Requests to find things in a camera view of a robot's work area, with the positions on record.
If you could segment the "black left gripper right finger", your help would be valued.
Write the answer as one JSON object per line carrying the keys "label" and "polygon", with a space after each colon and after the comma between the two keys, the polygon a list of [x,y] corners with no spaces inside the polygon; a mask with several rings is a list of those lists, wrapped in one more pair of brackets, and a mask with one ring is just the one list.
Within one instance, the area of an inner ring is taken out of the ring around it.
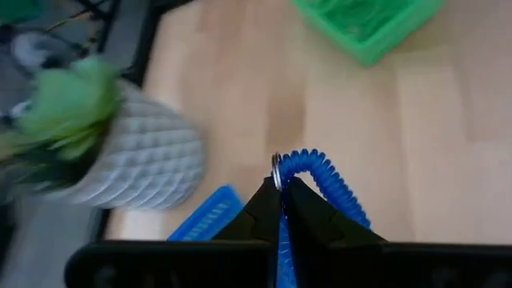
{"label": "black left gripper right finger", "polygon": [[386,240],[339,212],[303,180],[292,177],[284,190],[290,238],[318,244],[373,244]]}

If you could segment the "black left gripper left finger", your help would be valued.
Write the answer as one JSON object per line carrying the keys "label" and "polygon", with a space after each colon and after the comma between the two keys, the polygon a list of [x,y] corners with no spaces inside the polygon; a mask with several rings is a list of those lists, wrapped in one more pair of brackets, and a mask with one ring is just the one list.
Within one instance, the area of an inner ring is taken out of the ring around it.
{"label": "black left gripper left finger", "polygon": [[242,211],[214,236],[214,240],[276,242],[280,215],[281,192],[272,178],[264,178]]}

